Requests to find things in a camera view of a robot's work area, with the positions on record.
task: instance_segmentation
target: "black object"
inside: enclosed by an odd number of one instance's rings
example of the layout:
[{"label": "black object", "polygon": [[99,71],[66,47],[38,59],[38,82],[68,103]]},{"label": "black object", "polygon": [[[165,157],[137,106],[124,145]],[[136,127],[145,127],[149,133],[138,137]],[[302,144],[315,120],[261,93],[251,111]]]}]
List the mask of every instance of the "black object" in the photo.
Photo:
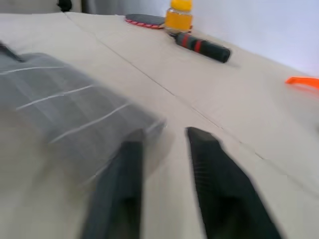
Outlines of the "black object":
[{"label": "black object", "polygon": [[4,43],[0,41],[0,51],[4,54],[8,55],[9,57],[13,58],[18,62],[23,62],[21,57],[19,57],[14,51],[12,51],[9,47],[7,47]]},{"label": "black object", "polygon": [[81,0],[81,11],[83,13],[90,13],[89,11],[90,7],[89,7],[89,3],[87,0]]},{"label": "black object", "polygon": [[175,38],[175,42],[177,45],[193,50],[222,63],[227,62],[231,55],[230,49],[209,41],[193,37],[187,33],[181,32],[177,34],[170,34],[170,36]]},{"label": "black object", "polygon": [[128,14],[125,16],[125,18],[139,23],[151,25],[163,25],[165,21],[165,18],[162,16],[152,16],[146,14]]},{"label": "black object", "polygon": [[72,9],[71,0],[59,0],[57,5],[60,7],[62,12],[70,11]]},{"label": "black object", "polygon": [[280,239],[246,174],[210,133],[187,129],[199,207],[208,239]]},{"label": "black object", "polygon": [[135,131],[98,179],[81,239],[139,239],[143,132]]}]

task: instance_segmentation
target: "orange plastic piece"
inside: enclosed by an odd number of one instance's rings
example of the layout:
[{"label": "orange plastic piece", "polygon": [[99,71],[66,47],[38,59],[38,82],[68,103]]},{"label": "orange plastic piece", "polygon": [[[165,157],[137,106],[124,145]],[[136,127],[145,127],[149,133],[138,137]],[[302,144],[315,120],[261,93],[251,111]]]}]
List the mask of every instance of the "orange plastic piece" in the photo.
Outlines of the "orange plastic piece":
[{"label": "orange plastic piece", "polygon": [[291,85],[306,85],[317,88],[319,90],[319,79],[318,78],[311,78],[311,77],[290,77],[286,80],[286,84]]}]

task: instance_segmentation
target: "gray mesh cloth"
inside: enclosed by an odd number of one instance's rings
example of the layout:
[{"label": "gray mesh cloth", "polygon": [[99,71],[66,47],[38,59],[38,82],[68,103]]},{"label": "gray mesh cloth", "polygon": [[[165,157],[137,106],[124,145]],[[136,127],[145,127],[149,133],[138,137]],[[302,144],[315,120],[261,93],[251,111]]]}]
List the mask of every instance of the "gray mesh cloth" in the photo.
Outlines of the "gray mesh cloth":
[{"label": "gray mesh cloth", "polygon": [[35,126],[81,183],[107,166],[132,131],[160,135],[162,119],[71,66],[44,54],[21,57],[0,53],[0,104]]}]

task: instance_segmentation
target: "orange juice bottle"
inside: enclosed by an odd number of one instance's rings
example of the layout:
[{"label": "orange juice bottle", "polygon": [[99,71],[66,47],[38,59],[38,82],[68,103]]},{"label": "orange juice bottle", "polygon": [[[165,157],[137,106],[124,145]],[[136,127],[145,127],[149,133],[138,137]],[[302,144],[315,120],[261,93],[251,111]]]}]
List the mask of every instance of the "orange juice bottle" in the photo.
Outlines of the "orange juice bottle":
[{"label": "orange juice bottle", "polygon": [[166,12],[165,28],[169,32],[189,32],[191,28],[192,0],[171,0]]}]

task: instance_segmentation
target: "beige table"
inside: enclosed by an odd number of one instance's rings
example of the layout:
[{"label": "beige table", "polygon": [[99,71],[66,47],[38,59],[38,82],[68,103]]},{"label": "beige table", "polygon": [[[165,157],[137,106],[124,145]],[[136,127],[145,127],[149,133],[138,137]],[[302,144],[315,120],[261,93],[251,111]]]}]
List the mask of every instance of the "beige table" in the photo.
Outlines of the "beige table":
[{"label": "beige table", "polygon": [[[319,104],[316,96],[284,84],[301,73],[227,43],[233,56],[220,64],[176,46],[162,31],[128,25],[121,16],[0,15],[0,29],[0,38],[19,53],[51,54],[167,118],[159,145],[147,156],[144,238],[205,238],[184,135],[187,126],[223,141],[254,179],[288,238],[319,237]],[[33,175],[24,177],[31,177],[34,185]],[[0,203],[10,218],[3,228],[20,224],[28,231],[24,235],[11,228],[3,235],[75,237],[85,197],[70,199],[56,174],[43,181],[47,183],[31,192],[29,184],[19,186],[28,200],[18,193],[3,196],[11,201]]]}]

